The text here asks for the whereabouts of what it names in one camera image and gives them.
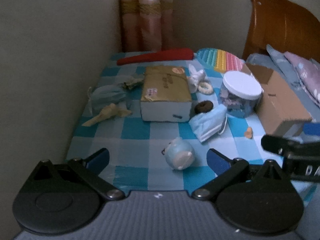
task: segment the donut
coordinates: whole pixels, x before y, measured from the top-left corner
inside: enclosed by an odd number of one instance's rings
[[[195,113],[207,113],[210,112],[213,109],[213,103],[209,100],[202,101],[199,104],[195,106]]]

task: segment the white ring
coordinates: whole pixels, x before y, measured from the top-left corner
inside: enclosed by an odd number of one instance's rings
[[[200,82],[198,90],[200,93],[205,95],[210,95],[213,93],[212,85],[210,85],[208,82]]]

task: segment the white plush toy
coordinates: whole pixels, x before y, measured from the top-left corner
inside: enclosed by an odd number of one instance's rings
[[[203,69],[197,71],[196,68],[189,64],[188,66],[190,77],[188,78],[188,84],[190,93],[196,93],[198,90],[200,93],[210,95],[213,93],[212,85],[205,82],[205,72]]]
[[[187,141],[181,137],[175,138],[162,151],[169,166],[176,170],[183,170],[189,167],[195,160],[195,150]]]

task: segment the face mask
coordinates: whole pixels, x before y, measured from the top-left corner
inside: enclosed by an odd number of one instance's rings
[[[218,105],[208,113],[200,113],[190,119],[189,124],[200,142],[204,142],[212,135],[222,134],[227,124],[227,107]]]

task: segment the sticker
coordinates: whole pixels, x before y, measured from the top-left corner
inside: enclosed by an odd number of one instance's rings
[[[183,74],[184,73],[184,69],[182,67],[174,67],[172,69],[172,71],[176,74]]]
[[[153,95],[156,95],[158,93],[158,90],[156,88],[148,88],[146,92],[146,97],[152,97]]]

